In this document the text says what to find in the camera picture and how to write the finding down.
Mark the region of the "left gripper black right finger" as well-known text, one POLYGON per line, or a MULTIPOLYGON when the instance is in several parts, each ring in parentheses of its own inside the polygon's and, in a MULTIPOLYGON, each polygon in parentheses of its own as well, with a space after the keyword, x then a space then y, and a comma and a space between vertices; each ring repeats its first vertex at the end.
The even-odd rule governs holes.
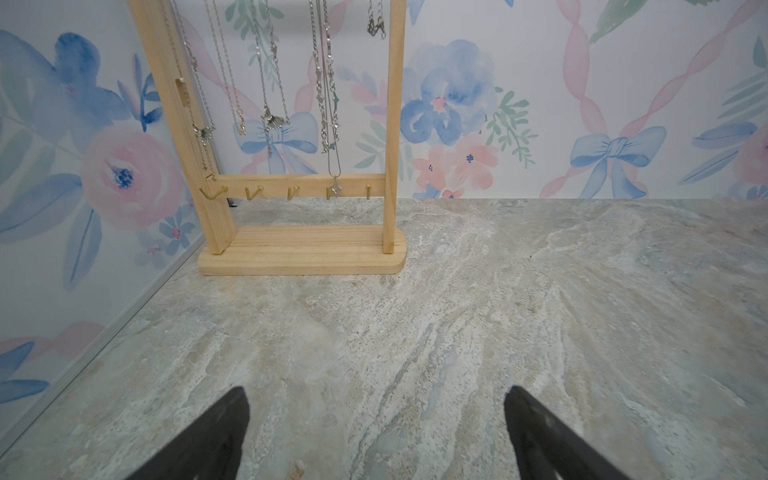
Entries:
POLYGON ((504 415, 522 479, 628 480, 524 388, 511 387, 504 415))

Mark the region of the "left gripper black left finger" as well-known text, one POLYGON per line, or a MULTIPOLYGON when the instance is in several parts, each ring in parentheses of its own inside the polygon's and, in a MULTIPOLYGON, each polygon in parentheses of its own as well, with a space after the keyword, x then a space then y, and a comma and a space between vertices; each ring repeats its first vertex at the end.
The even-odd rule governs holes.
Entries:
POLYGON ((129 477, 234 479, 249 420, 246 392, 234 387, 129 477))

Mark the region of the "wooden jewelry display stand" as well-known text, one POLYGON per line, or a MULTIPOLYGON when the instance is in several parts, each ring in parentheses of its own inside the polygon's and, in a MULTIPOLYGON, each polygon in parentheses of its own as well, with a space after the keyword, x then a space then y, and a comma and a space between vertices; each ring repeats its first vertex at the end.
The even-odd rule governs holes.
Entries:
POLYGON ((406 263, 407 247, 396 225, 400 148, 405 4, 390 4, 385 171, 345 175, 341 197, 380 197, 379 225, 236 225, 230 199, 330 198, 328 175, 222 175, 212 148, 195 135, 203 120, 201 96, 184 55, 177 22, 167 1, 129 4, 161 98, 184 177, 207 245, 198 265, 204 275, 384 275, 406 263))

